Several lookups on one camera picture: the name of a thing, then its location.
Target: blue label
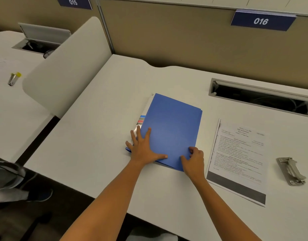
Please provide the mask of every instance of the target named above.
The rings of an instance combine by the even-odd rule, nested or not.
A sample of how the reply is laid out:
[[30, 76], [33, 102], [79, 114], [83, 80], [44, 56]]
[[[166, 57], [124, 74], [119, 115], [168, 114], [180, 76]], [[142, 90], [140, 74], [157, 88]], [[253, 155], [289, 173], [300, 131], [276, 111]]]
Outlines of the blue label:
[[84, 8], [92, 10], [90, 0], [57, 0], [63, 7]]
[[287, 31], [295, 15], [237, 10], [231, 25]]

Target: beige partition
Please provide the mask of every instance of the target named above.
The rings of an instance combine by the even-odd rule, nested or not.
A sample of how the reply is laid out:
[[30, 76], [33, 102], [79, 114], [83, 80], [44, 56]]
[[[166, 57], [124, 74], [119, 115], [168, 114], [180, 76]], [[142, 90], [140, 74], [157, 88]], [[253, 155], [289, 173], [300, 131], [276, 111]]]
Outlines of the beige partition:
[[121, 0], [100, 5], [116, 54], [308, 88], [308, 17], [283, 32], [230, 26], [234, 10]]
[[21, 32], [18, 22], [69, 29], [75, 32], [90, 17], [100, 20], [96, 0], [93, 10], [61, 7], [57, 0], [0, 0], [0, 30]]

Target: forearm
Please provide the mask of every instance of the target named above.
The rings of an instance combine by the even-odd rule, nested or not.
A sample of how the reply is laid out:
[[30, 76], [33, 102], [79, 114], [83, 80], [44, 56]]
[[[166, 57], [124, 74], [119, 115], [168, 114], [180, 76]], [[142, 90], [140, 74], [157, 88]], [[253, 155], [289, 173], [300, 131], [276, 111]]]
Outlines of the forearm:
[[231, 210], [205, 178], [192, 180], [206, 210], [223, 241], [260, 241], [260, 239]]
[[142, 166], [129, 162], [72, 224], [61, 241], [116, 240]]

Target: blue folder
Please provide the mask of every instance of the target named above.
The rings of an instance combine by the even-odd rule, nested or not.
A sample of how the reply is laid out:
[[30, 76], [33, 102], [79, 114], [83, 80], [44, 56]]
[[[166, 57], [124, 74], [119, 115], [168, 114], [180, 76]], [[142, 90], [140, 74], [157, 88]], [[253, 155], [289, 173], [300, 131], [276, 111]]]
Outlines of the blue folder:
[[149, 143], [151, 150], [167, 154], [158, 162], [183, 171], [180, 156], [190, 158], [188, 147], [195, 146], [202, 110], [172, 98], [155, 94], [140, 133], [142, 137], [152, 128]]

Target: white desk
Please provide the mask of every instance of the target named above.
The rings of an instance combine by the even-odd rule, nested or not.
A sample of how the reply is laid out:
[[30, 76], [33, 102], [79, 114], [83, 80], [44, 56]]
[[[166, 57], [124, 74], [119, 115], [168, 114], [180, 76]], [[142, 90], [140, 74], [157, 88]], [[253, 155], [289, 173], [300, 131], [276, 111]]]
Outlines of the white desk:
[[[196, 146], [205, 152], [206, 164], [219, 118], [268, 132], [267, 207], [213, 188], [261, 239], [308, 240], [308, 182], [289, 186], [275, 160], [294, 157], [308, 177], [308, 117], [210, 97], [211, 78], [308, 95], [305, 89], [176, 66], [155, 68], [112, 55], [25, 166], [96, 198], [126, 166], [124, 142], [149, 94], [160, 93], [203, 110]], [[192, 241], [220, 240], [190, 180], [167, 167], [144, 168], [128, 213]]]
[[[10, 162], [21, 156], [53, 117], [23, 91], [23, 78], [44, 58], [41, 54], [12, 49], [22, 39], [23, 33], [0, 32], [0, 60], [9, 61], [0, 69], [0, 158]], [[12, 72], [22, 76], [11, 87], [7, 82]]]

